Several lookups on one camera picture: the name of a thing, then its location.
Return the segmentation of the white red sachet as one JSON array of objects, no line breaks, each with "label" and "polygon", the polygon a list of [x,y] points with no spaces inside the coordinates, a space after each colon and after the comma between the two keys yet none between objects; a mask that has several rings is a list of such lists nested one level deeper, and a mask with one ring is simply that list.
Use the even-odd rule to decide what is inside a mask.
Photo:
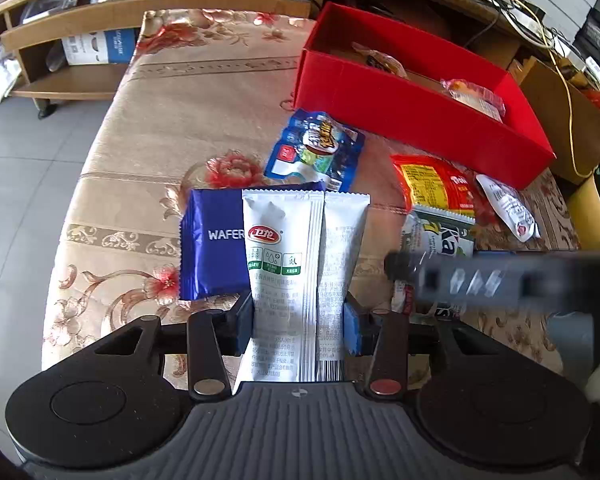
[{"label": "white red sachet", "polygon": [[477,174],[476,180],[498,218],[517,240],[525,243],[532,238],[541,237],[535,218],[514,188],[485,174]]}]

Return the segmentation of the blue wafer biscuit packet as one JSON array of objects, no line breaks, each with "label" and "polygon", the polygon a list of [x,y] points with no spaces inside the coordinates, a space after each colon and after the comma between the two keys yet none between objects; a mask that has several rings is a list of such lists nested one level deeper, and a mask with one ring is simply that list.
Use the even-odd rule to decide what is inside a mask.
[{"label": "blue wafer biscuit packet", "polygon": [[181,220],[180,298],[253,292],[260,310],[315,306],[325,188],[193,189]]}]

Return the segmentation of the red yellow Trolli packet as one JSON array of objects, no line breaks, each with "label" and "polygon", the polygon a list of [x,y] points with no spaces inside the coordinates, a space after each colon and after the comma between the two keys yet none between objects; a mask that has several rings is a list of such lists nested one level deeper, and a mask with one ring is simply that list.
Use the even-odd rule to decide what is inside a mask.
[{"label": "red yellow Trolli packet", "polygon": [[407,154],[391,155],[390,160],[408,210],[427,206],[474,218],[480,226],[496,222],[495,212],[474,181],[449,162]]}]

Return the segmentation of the pink red cake packet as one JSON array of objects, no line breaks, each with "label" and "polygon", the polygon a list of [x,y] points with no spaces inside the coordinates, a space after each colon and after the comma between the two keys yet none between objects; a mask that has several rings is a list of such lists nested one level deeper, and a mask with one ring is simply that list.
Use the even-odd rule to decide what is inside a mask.
[{"label": "pink red cake packet", "polygon": [[478,110],[498,122],[503,121],[506,114],[505,103],[491,90],[465,79],[442,80],[441,84],[452,99]]}]

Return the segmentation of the blue sausage snack packet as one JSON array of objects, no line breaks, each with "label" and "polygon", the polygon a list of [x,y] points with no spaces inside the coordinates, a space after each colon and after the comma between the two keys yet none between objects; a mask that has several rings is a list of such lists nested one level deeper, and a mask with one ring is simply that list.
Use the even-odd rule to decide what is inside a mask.
[{"label": "blue sausage snack packet", "polygon": [[329,191],[348,192],[365,144],[362,132],[324,112],[296,110],[274,145],[265,177],[324,182]]}]

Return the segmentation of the orange spicy snack packet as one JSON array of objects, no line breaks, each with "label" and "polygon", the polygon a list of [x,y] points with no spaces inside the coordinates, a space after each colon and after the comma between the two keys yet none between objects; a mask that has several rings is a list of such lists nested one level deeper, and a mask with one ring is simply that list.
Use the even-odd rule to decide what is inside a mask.
[{"label": "orange spicy snack packet", "polygon": [[403,65],[393,56],[362,46],[362,44],[358,44],[357,42],[352,44],[352,48],[357,54],[364,58],[364,62],[367,66],[378,68],[378,70],[396,75],[403,79],[408,78]]}]

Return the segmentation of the yellow trash bin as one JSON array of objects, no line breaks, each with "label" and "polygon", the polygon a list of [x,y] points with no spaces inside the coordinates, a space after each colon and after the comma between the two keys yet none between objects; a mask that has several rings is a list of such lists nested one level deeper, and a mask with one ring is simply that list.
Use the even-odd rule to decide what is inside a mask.
[{"label": "yellow trash bin", "polygon": [[567,200],[580,246],[600,250],[600,164]]}]

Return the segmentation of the brown cardboard box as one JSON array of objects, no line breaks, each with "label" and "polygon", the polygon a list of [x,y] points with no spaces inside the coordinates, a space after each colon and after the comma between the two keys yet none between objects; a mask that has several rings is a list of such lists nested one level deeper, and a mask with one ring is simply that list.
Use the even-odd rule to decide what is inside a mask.
[{"label": "brown cardboard box", "polygon": [[556,160],[550,170],[579,185],[600,163],[600,109],[537,58],[513,61],[509,73],[519,84],[550,141]]}]

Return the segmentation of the floral beige table cloth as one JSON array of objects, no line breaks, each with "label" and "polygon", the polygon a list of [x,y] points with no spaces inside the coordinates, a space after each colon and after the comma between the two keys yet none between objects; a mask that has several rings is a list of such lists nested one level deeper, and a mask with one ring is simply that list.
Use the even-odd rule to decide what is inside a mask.
[{"label": "floral beige table cloth", "polygon": [[[180,220],[193,188],[265,184],[268,156],[288,122],[302,47],[314,22],[220,10],[145,13],[140,41],[73,193],[48,288],[45,370],[144,314],[181,323],[234,296],[178,300]],[[372,196],[350,291],[388,310],[382,272],[406,216],[390,155],[423,153],[365,134],[352,191]],[[265,185],[280,185],[268,181]],[[541,238],[526,244],[498,223],[477,228],[486,250],[576,249],[578,238],[550,170],[520,192]],[[463,321],[562,374],[539,314],[467,313]]]}]

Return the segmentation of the white power strip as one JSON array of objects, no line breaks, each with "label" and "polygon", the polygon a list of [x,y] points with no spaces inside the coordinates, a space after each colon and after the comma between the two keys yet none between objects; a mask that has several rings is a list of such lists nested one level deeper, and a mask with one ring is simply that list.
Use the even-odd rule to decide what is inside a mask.
[{"label": "white power strip", "polygon": [[594,58],[580,53],[574,42],[568,40],[559,30],[545,27],[535,18],[517,9],[505,9],[504,18],[522,39],[538,49],[552,51],[556,58],[565,58],[585,76],[595,90],[600,91],[600,66]]}]

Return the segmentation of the red cardboard box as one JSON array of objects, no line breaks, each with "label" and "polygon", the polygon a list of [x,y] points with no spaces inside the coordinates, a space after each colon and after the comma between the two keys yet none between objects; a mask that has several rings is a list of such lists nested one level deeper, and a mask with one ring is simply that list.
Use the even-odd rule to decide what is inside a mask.
[{"label": "red cardboard box", "polygon": [[[505,104],[502,120],[419,82],[355,61],[353,44],[396,58],[440,82],[464,79]],[[345,125],[397,140],[526,188],[555,154],[514,78],[439,36],[391,18],[327,3],[300,56],[294,107],[325,112]]]}]

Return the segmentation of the white blue box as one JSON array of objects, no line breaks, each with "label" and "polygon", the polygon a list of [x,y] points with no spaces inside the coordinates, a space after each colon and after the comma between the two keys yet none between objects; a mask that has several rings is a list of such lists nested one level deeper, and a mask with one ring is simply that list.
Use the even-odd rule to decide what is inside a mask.
[{"label": "white blue box", "polygon": [[126,64],[132,60],[137,40],[135,28],[88,32],[61,39],[71,66]]}]

